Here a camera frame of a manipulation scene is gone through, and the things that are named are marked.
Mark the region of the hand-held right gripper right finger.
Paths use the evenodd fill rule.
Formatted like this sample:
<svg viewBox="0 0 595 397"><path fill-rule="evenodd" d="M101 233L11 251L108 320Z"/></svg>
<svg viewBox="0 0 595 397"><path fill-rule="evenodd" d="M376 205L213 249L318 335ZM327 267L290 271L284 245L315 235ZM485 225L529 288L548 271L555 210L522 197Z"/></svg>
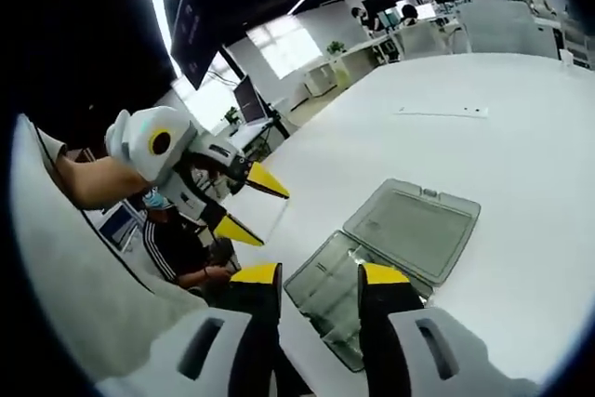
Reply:
<svg viewBox="0 0 595 397"><path fill-rule="evenodd" d="M485 343L447 311L425 307L408 278L391 267L358 268L359 342L371 396L536 396L510 378Z"/></svg>

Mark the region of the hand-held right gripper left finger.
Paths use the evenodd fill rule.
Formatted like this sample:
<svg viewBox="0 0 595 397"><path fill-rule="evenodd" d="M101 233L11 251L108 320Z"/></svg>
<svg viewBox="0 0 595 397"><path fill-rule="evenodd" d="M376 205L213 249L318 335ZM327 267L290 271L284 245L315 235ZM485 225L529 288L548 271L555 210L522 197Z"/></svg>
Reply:
<svg viewBox="0 0 595 397"><path fill-rule="evenodd" d="M146 364L100 382L103 396L277 396L282 266L235 273L215 307L189 314L151 345Z"/></svg>

